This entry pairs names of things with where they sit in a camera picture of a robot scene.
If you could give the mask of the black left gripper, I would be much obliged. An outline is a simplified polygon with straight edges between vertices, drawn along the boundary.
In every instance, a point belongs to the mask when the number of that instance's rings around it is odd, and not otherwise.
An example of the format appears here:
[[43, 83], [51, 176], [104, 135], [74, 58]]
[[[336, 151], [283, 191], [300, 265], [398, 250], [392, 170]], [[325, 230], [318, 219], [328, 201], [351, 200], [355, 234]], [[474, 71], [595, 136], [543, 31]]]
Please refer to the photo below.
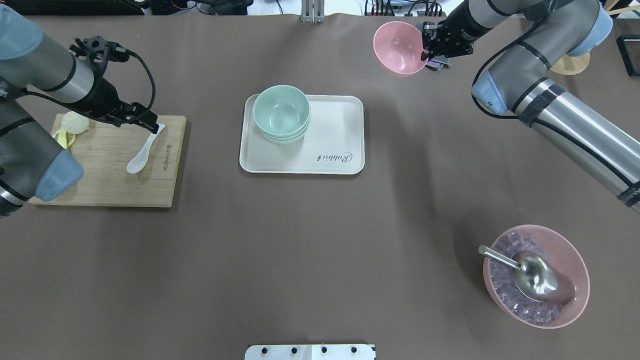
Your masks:
[[123, 45], [115, 41], [107, 41], [101, 36], [75, 38], [74, 41], [75, 43], [70, 45], [70, 51], [76, 59], [83, 58], [82, 63], [89, 66], [93, 82], [87, 95], [70, 104], [71, 109], [109, 125], [137, 125], [152, 134], [158, 134], [160, 125], [157, 123], [157, 114], [139, 102], [129, 104], [120, 100], [114, 85], [104, 78], [110, 62], [125, 63], [131, 57], [142, 64], [147, 76], [151, 76], [151, 71], [142, 57]]

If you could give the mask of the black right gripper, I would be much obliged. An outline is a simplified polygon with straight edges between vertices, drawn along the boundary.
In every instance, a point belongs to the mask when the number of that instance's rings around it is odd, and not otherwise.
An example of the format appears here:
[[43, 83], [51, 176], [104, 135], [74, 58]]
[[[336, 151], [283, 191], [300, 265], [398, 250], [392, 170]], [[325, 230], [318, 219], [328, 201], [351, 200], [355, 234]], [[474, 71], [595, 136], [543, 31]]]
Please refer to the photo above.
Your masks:
[[469, 13], [448, 16], [440, 23], [422, 23], [421, 61], [427, 62], [434, 57], [461, 57], [474, 52], [473, 39], [466, 38], [464, 30], [474, 20]]

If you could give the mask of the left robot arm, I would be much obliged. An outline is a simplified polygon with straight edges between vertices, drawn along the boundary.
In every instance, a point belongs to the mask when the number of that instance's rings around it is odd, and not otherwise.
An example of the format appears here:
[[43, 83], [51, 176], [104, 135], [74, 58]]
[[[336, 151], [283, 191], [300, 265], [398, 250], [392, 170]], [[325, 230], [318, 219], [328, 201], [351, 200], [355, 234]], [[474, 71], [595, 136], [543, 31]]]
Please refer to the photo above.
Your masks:
[[68, 191], [84, 170], [19, 100], [36, 97], [90, 120], [121, 127], [160, 130], [153, 112], [156, 90], [147, 105], [128, 103], [105, 78], [110, 63], [137, 59], [134, 51], [101, 36], [76, 38], [64, 47], [34, 21], [2, 4], [0, 16], [0, 214], [9, 217], [32, 198], [52, 201]]

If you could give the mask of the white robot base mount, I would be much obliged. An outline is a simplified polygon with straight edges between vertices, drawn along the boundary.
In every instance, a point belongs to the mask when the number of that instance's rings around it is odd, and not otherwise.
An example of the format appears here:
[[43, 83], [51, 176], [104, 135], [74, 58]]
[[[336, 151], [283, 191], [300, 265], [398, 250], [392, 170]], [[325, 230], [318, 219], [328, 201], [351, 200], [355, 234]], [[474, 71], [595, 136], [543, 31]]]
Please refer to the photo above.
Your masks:
[[376, 360], [374, 344], [261, 344], [251, 345], [245, 360]]

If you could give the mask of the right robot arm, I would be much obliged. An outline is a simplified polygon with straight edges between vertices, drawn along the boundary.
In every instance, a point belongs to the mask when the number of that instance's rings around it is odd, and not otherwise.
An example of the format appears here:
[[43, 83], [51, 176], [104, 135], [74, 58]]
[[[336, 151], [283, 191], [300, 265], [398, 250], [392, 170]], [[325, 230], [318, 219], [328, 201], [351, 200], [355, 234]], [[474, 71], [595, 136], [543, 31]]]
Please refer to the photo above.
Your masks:
[[639, 142], [548, 78], [563, 56], [578, 57], [613, 28], [599, 0], [465, 0], [439, 23], [422, 24], [423, 60], [470, 55], [510, 16], [531, 26], [490, 57], [471, 84], [478, 107], [536, 130], [616, 198], [639, 210]]

